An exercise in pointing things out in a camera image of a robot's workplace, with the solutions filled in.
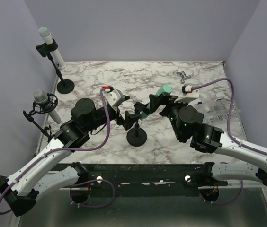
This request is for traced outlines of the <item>black round-base microphone stand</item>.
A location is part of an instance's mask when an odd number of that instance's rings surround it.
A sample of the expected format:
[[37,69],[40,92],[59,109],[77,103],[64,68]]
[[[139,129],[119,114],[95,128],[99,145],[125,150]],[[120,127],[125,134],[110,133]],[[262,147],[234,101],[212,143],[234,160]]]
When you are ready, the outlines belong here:
[[135,123],[134,127],[128,131],[126,135],[127,142],[134,147],[142,146],[147,140],[146,131],[140,127],[139,120]]

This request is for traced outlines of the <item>mint green microphone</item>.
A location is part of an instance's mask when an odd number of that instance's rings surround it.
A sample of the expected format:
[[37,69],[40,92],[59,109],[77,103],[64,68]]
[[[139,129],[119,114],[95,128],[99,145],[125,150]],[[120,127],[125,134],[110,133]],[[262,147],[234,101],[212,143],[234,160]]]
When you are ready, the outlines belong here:
[[172,88],[169,85],[163,85],[160,87],[156,94],[149,95],[149,103],[144,106],[145,108],[142,110],[142,117],[141,120],[146,119],[150,114],[155,112],[160,105],[163,105],[164,99],[166,96],[169,96],[172,92]]

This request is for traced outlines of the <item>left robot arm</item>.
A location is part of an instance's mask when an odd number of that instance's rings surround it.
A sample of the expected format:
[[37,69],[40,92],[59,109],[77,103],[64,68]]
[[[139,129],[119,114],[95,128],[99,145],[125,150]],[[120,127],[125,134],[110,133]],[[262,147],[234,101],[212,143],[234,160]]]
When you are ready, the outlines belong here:
[[[86,168],[79,162],[51,176],[47,173],[75,151],[102,148],[108,141],[112,120],[128,130],[139,119],[139,115],[128,111],[120,114],[119,106],[129,97],[119,90],[102,90],[100,98],[103,106],[99,109],[92,99],[79,99],[71,109],[71,119],[60,126],[42,151],[15,173],[0,176],[0,215],[13,212],[17,217],[22,216],[47,194],[65,186],[81,187],[88,182]],[[90,139],[89,133],[102,125],[107,126],[103,142],[93,148],[82,148]]]

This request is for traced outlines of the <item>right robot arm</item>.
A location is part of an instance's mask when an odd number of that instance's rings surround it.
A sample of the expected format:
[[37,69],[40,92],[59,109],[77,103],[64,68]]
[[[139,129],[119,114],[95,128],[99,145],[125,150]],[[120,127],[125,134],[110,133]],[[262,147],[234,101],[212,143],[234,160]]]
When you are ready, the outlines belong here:
[[235,142],[222,129],[204,124],[204,115],[189,105],[198,97],[197,92],[188,93],[184,97],[168,93],[149,95],[148,104],[136,102],[134,107],[138,113],[151,114],[163,105],[160,116],[169,119],[179,142],[190,140],[190,146],[197,151],[226,155],[243,161],[237,166],[213,164],[211,169],[200,173],[203,184],[211,185],[216,180],[250,180],[261,182],[267,187],[267,148],[244,140]]

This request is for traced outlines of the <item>grey silver microphone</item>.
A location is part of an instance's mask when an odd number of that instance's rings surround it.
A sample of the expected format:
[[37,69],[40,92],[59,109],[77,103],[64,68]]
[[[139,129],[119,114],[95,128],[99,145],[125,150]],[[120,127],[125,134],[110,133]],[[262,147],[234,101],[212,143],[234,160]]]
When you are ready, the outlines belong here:
[[50,101],[49,95],[45,93],[43,90],[37,89],[34,93],[34,101],[39,104],[42,110],[48,113],[48,115],[52,118],[52,120],[60,124],[62,123],[61,118],[58,113],[53,109],[53,104]]

